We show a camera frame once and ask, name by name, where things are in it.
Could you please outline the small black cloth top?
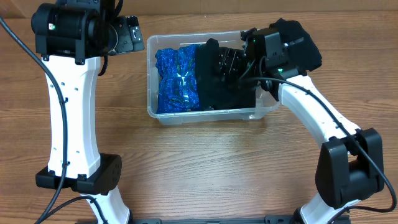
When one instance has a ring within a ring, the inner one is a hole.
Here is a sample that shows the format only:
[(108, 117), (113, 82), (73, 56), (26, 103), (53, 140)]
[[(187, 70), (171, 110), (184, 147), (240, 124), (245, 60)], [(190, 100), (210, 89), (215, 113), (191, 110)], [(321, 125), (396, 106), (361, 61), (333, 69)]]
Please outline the small black cloth top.
[(322, 65), (322, 56), (309, 33), (298, 21), (287, 21), (280, 18), (269, 26), (276, 29), (287, 48), (289, 59), (301, 70), (313, 71)]

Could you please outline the large black cloth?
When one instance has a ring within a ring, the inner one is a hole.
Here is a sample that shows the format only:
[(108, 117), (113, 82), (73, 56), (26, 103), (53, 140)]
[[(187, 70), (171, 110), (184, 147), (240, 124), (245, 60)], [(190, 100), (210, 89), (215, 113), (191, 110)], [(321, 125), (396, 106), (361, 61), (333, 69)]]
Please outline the large black cloth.
[(255, 105), (255, 92), (250, 86), (237, 84), (224, 84), (226, 91), (231, 95), (228, 109), (252, 108)]

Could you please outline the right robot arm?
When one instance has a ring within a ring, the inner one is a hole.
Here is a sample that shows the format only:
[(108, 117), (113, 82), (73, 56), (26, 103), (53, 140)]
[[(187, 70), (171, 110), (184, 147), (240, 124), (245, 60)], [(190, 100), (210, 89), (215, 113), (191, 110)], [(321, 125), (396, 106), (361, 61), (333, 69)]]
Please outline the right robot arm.
[(314, 198), (293, 215), (271, 215), (267, 222), (349, 223), (350, 210), (362, 209), (362, 201), (390, 187), (379, 133), (346, 119), (309, 77), (322, 58), (299, 24), (224, 32), (218, 40), (227, 48), (221, 54), (221, 81), (234, 101), (261, 87), (301, 120), (320, 147)]

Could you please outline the blue green sparkly cloth bundle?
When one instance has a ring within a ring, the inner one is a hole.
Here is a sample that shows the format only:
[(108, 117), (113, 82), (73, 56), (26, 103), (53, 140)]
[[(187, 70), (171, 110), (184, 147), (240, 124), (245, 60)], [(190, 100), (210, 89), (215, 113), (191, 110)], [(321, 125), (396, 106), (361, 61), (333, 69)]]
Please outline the blue green sparkly cloth bundle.
[(202, 109), (195, 76), (197, 46), (158, 50), (156, 68), (159, 73), (157, 112), (181, 113)]

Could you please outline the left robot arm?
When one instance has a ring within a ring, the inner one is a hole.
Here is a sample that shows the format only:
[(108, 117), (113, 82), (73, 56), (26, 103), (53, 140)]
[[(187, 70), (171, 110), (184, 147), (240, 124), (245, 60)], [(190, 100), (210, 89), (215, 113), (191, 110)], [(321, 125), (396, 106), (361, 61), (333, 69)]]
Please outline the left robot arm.
[(144, 49), (137, 17), (120, 14), (122, 2), (43, 3), (33, 14), (35, 47), (46, 66), (52, 145), (38, 187), (72, 189), (89, 202), (99, 223), (132, 223), (118, 182), (119, 155), (98, 150), (95, 94), (113, 55)]

